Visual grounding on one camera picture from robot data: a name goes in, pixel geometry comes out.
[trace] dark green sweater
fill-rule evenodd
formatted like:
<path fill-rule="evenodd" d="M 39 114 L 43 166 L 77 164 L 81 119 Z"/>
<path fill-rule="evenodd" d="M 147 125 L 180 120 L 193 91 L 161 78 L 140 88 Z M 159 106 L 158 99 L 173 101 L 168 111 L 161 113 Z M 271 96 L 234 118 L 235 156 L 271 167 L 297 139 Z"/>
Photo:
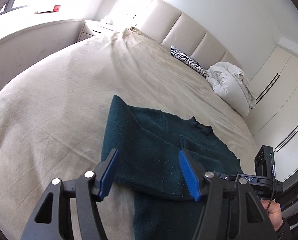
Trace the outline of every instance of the dark green sweater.
<path fill-rule="evenodd" d="M 101 160 L 112 148 L 121 154 L 116 182 L 136 190 L 136 240 L 191 239 L 203 203 L 194 202 L 178 163 L 189 150 L 206 171 L 243 173 L 240 161 L 213 133 L 193 117 L 128 106 L 114 96 L 108 115 Z"/>

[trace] window sill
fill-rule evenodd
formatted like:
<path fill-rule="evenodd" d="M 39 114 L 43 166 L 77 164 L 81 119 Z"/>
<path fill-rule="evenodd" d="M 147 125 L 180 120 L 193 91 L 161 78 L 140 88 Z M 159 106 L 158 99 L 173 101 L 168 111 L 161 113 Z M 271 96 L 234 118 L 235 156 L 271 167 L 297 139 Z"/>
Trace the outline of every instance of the window sill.
<path fill-rule="evenodd" d="M 31 7 L 20 8 L 0 16 L 0 44 L 28 30 L 82 20 L 61 12 L 34 14 Z"/>

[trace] red object on window sill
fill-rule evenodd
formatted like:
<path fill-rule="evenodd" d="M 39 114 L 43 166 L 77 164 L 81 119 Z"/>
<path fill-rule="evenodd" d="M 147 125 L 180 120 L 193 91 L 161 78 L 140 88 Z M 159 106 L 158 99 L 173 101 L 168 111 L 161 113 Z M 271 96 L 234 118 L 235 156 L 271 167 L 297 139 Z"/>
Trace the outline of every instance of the red object on window sill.
<path fill-rule="evenodd" d="M 53 12 L 59 12 L 60 6 L 61 5 L 55 5 Z"/>

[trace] silver screw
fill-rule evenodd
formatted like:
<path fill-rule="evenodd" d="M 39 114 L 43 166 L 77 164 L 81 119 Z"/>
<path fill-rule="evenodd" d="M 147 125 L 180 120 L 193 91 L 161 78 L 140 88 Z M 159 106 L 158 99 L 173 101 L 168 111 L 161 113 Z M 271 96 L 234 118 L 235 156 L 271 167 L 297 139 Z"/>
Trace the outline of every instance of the silver screw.
<path fill-rule="evenodd" d="M 57 185 L 57 184 L 60 183 L 60 179 L 59 179 L 59 178 L 55 178 L 55 179 L 53 179 L 53 180 L 51 181 L 51 183 L 52 183 L 53 185 Z"/>
<path fill-rule="evenodd" d="M 86 171 L 85 172 L 85 177 L 86 178 L 91 178 L 94 175 L 93 171 Z"/>
<path fill-rule="evenodd" d="M 247 180 L 245 178 L 240 178 L 239 183 L 245 185 L 247 184 Z"/>
<path fill-rule="evenodd" d="M 207 178 L 213 178 L 213 177 L 214 177 L 214 173 L 211 172 L 211 171 L 207 171 L 207 172 L 205 173 L 205 176 L 206 176 Z"/>

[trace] headboard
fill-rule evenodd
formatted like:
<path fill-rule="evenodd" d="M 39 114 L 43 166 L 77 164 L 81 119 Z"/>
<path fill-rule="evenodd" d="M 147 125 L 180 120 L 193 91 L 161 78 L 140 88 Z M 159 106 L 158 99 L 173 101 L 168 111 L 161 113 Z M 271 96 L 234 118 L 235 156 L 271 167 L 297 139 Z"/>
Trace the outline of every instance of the headboard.
<path fill-rule="evenodd" d="M 210 32 L 162 0 L 152 1 L 136 27 L 166 48 L 175 46 L 204 69 L 223 61 L 241 68 L 235 57 Z"/>

